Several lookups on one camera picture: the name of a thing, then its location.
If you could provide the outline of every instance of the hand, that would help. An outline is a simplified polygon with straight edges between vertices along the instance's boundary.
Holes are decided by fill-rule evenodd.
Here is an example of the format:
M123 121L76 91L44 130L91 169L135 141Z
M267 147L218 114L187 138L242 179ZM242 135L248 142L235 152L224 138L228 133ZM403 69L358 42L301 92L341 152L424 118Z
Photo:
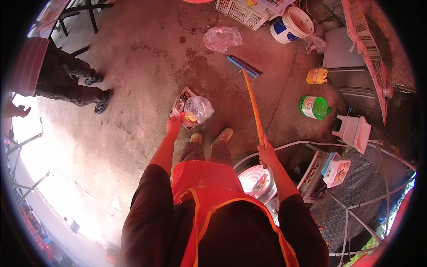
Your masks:
M25 106L23 106L23 105L19 105L18 107L17 107L17 115L16 116L20 116L20 117L26 117L27 115L28 115L28 113L30 112L30 110L31 110L31 107L28 107L26 110L24 110L25 109Z
M184 121L184 115L185 113L182 112L178 118L173 116L166 122L166 135L173 137L174 140L178 138L181 123Z
M266 135L263 137L264 147L257 146L257 149L260 153L260 164L266 163L267 166L274 165L279 162L279 159L276 156L276 152L273 149L273 146L268 141Z

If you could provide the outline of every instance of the blue label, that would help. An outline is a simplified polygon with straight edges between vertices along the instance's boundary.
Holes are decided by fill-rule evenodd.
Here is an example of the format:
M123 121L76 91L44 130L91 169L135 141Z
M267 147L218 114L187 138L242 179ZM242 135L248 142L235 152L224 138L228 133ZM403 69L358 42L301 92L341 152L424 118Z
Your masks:
M295 41L296 39L298 39L298 37L296 37L295 35L293 35L291 32L288 32L288 40L289 41Z
M279 34L286 30L286 26L283 24L282 18L278 18L273 24L274 31Z

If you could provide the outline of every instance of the clear plastic bag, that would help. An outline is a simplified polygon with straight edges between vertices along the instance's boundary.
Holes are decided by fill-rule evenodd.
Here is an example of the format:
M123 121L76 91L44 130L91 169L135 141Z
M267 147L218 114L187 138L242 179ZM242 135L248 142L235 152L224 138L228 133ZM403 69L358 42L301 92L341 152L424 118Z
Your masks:
M204 122L210 116L212 116L214 111L215 110L213 109L209 100L201 96L190 97L185 102L185 117L189 118L194 123Z
M307 54L310 54L313 50L316 50L318 54L324 54L326 52L326 42L323 40L324 33L322 28L316 22L313 24L315 27L317 26L316 31L314 34L302 38L302 41L304 42Z
M242 36L237 27L214 27L210 28L203 36L203 43L212 51L223 54L231 46L242 45Z

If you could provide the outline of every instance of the white bucket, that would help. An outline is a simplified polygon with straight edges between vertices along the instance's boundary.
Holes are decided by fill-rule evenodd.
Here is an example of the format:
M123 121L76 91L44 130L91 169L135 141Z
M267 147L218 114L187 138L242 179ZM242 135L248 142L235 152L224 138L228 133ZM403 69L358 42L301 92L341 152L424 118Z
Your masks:
M271 35L279 43L287 44L298 38L305 38L314 33L314 25L310 17L296 6L290 6L285 14L270 27Z

